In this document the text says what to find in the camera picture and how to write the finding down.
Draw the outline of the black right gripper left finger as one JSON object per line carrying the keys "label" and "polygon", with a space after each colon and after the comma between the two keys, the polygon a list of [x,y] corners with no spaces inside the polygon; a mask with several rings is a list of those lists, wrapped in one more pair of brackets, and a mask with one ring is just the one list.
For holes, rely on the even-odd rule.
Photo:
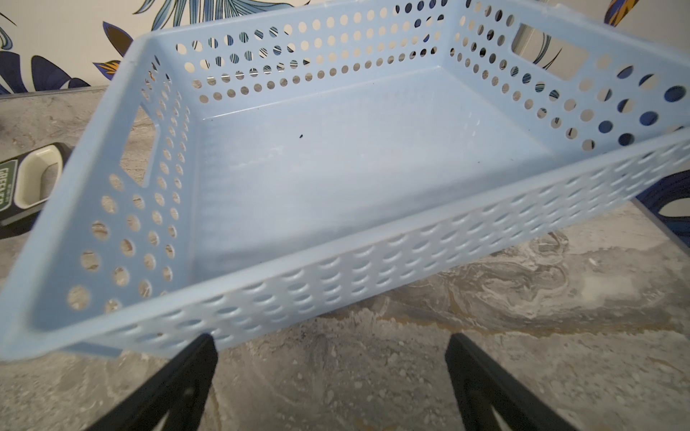
{"label": "black right gripper left finger", "polygon": [[213,337],[199,335],[89,429],[197,430],[218,360]]}

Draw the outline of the light blue perforated plastic basket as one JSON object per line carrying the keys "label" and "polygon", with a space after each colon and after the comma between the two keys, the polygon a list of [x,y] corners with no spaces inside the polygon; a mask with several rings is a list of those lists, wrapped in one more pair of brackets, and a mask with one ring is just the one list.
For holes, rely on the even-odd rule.
{"label": "light blue perforated plastic basket", "polygon": [[1,357],[221,348],[595,217],[689,157],[689,59],[537,1],[135,41],[1,293]]}

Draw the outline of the black plastic wrap dispenser box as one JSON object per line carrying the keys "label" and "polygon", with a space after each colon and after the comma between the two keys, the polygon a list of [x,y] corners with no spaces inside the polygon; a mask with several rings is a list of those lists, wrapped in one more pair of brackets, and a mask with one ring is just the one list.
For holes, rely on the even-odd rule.
{"label": "black plastic wrap dispenser box", "polygon": [[54,142],[1,163],[1,239],[29,233],[45,207],[50,192],[41,197],[44,172],[57,166],[59,180],[72,148]]}

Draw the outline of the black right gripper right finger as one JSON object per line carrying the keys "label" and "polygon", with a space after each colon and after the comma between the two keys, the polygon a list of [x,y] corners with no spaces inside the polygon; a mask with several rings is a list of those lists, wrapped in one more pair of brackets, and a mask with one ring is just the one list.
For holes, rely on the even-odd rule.
{"label": "black right gripper right finger", "polygon": [[456,403],[466,430],[573,430],[526,386],[461,333],[450,337],[445,353]]}

